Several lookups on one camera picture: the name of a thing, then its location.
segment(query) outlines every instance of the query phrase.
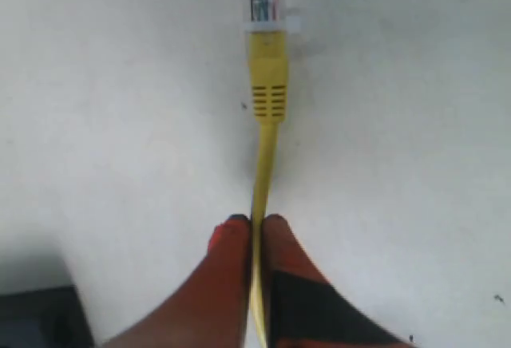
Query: floor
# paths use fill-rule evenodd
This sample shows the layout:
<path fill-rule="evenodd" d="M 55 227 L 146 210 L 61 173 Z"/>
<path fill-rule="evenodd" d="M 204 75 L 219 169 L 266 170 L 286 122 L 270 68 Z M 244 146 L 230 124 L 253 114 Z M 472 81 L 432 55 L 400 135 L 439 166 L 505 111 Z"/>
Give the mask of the floor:
<path fill-rule="evenodd" d="M 242 4 L 0 0 L 0 292 L 76 283 L 103 342 L 249 211 Z M 270 210 L 399 336 L 502 346 L 509 0 L 287 5 L 303 24 Z"/>

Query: black stripe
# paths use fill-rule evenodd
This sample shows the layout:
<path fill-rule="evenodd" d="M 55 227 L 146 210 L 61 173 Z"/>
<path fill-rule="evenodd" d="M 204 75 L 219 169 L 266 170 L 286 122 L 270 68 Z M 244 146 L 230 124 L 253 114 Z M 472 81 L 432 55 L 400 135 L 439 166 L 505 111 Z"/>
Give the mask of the black stripe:
<path fill-rule="evenodd" d="M 281 338 L 346 344 L 400 342 L 332 286 L 286 272 L 272 276 L 270 312 L 270 347 L 276 347 Z"/>

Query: ethernet cable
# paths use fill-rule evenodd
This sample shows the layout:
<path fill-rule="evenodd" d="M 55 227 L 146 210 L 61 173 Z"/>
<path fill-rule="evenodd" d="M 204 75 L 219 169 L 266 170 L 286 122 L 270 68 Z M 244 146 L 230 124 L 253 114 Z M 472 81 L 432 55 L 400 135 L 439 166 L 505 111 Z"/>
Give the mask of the ethernet cable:
<path fill-rule="evenodd" d="M 279 124 L 287 105 L 288 59 L 284 0 L 245 0 L 252 104 L 259 122 L 259 151 L 252 197 L 250 305 L 259 343 L 267 346 L 261 286 L 261 226 L 266 212 Z"/>

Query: dark spot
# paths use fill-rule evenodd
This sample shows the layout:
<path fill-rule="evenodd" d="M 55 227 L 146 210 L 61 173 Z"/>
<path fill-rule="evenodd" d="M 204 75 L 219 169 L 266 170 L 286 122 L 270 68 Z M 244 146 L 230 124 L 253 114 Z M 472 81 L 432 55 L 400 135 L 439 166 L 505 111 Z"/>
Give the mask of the dark spot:
<path fill-rule="evenodd" d="M 493 300 L 505 304 L 504 298 L 502 298 L 502 296 L 500 296 L 499 294 L 494 295 Z"/>

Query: yellow cable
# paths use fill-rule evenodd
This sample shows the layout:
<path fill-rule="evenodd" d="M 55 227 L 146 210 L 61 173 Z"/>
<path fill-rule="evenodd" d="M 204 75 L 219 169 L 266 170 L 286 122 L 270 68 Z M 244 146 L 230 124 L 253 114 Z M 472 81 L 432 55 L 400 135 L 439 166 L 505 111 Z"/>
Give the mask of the yellow cable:
<path fill-rule="evenodd" d="M 279 123 L 287 104 L 287 54 L 284 32 L 252 33 L 249 65 L 254 115 L 260 123 L 259 151 L 252 198 L 252 285 L 250 304 L 259 343 L 267 346 L 261 286 L 261 225 L 266 213 Z"/>

